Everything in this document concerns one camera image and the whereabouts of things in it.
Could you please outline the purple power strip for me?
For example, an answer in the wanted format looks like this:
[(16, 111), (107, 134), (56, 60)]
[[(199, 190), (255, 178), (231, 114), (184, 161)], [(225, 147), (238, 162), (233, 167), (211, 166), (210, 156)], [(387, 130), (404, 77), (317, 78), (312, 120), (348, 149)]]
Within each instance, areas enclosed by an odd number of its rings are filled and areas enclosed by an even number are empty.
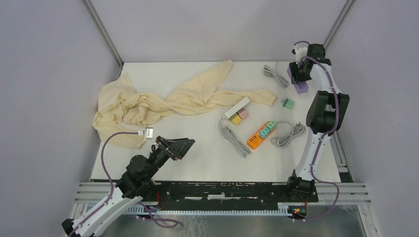
[(298, 94), (304, 94), (304, 93), (308, 92), (309, 86), (305, 81), (296, 82), (296, 83), (293, 82), (293, 77), (292, 77), (292, 74), (291, 74), (291, 67), (290, 66), (288, 66), (288, 68), (287, 68), (287, 74), (288, 74), (289, 78), (291, 79), (292, 85), (294, 86), (294, 88), (295, 88), (295, 90)]

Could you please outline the green plug adapter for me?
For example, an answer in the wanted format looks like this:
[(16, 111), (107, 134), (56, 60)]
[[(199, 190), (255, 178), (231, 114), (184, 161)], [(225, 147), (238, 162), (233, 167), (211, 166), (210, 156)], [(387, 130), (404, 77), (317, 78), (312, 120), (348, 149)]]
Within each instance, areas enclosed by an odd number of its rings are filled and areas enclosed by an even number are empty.
[(292, 110), (294, 108), (294, 101), (288, 98), (283, 99), (282, 106), (286, 109)]

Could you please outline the yellow plug adapter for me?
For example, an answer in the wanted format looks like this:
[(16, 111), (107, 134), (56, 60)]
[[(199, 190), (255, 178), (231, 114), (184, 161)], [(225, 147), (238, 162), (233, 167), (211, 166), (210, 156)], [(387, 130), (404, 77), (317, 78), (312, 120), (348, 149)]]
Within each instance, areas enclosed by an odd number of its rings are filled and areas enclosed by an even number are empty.
[(238, 125), (242, 119), (238, 114), (234, 114), (232, 117), (229, 118), (229, 120), (234, 124), (234, 125)]

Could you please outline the white power strip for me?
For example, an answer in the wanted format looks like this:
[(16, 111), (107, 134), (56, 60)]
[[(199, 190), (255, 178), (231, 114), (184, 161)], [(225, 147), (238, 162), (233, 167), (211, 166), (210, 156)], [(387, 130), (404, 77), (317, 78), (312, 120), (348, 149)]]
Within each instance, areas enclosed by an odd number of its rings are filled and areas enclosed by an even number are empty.
[(250, 102), (249, 97), (244, 97), (241, 101), (239, 101), (236, 105), (230, 108), (227, 112), (224, 113), (224, 119), (230, 119), (234, 114), (236, 114), (240, 109), (244, 108)]

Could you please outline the pink plug adapter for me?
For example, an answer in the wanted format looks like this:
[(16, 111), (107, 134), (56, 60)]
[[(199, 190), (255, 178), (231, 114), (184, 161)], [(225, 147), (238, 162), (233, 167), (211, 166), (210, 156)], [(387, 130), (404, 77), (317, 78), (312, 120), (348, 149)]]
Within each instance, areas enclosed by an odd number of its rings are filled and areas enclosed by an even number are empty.
[(239, 111), (237, 111), (237, 115), (241, 118), (241, 120), (244, 120), (249, 116), (248, 112), (244, 108), (241, 108)]

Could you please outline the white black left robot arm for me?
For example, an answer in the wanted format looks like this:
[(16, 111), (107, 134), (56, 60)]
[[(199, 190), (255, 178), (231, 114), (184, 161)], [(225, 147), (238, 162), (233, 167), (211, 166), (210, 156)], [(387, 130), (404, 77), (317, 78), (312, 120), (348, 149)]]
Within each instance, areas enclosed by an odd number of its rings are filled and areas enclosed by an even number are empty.
[(76, 219), (62, 222), (69, 237), (99, 237), (130, 207), (155, 196), (153, 176), (169, 160), (181, 160), (194, 145), (188, 138), (166, 139), (158, 136), (155, 148), (148, 157), (136, 155), (131, 158), (125, 173), (110, 184), (109, 193), (91, 210)]

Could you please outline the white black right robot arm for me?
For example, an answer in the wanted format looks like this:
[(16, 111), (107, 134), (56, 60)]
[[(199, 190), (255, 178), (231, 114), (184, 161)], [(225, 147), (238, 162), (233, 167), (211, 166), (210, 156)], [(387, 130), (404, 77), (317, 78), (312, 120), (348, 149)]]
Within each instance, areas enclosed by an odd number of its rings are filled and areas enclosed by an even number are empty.
[(320, 157), (331, 136), (340, 129), (350, 97), (336, 85), (332, 63), (322, 44), (308, 43), (303, 47), (298, 41), (293, 44), (292, 54), (295, 55), (295, 61), (289, 64), (292, 84), (312, 80), (317, 90), (306, 116), (308, 137), (303, 155), (285, 188), (289, 200), (299, 201), (314, 192)]

